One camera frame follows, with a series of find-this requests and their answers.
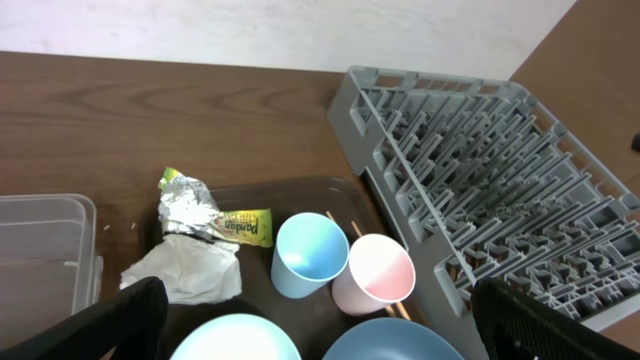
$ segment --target crumpled tissue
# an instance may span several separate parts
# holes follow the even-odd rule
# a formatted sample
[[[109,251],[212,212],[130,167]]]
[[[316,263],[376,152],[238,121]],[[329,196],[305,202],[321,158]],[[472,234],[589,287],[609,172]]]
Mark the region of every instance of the crumpled tissue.
[[[120,289],[147,276],[164,282],[169,303],[217,303],[242,292],[240,245],[205,243],[184,235],[165,235],[162,244],[122,273]]]

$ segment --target dish rack grid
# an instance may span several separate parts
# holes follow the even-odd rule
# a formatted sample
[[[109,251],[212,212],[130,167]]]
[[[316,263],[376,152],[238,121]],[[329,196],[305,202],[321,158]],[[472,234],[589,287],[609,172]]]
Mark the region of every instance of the dish rack grid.
[[[640,309],[640,201],[522,86],[352,67],[328,117],[466,358],[486,358],[470,308],[482,279],[596,331]]]

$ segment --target brown tray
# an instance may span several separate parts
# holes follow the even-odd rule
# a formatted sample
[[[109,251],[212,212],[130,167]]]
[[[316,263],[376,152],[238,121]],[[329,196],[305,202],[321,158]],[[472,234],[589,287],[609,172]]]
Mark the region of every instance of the brown tray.
[[[280,225],[292,215],[300,212],[324,214],[327,210],[351,243],[357,239],[351,221],[355,221],[363,233],[385,233],[358,191],[347,181],[335,177],[237,186],[214,189],[211,193],[222,210],[270,208],[274,240]],[[149,216],[142,231],[144,254],[162,241],[157,212]],[[344,314],[333,302],[330,286],[323,286],[303,299],[292,300],[282,296],[271,283],[272,257],[273,248],[242,245],[238,252],[242,276],[240,296],[215,305],[171,305],[162,355],[165,358],[171,356],[191,331],[213,318],[249,313],[280,326],[296,344],[303,359],[321,359],[331,345],[353,326],[386,316],[384,310],[357,318]]]

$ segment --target yellow packet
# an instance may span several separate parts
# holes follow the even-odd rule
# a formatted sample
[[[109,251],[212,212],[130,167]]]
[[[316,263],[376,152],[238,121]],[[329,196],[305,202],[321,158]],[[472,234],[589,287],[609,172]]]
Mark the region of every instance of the yellow packet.
[[[221,211],[209,225],[220,238],[227,241],[273,246],[270,209]]]

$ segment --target light blue paper cup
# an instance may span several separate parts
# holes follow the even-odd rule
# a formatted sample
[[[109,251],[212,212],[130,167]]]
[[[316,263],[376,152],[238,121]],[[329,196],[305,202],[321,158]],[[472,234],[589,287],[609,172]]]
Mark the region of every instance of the light blue paper cup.
[[[349,242],[329,218],[301,213],[282,224],[271,265],[275,288],[291,299],[303,298],[338,276],[349,259]]]

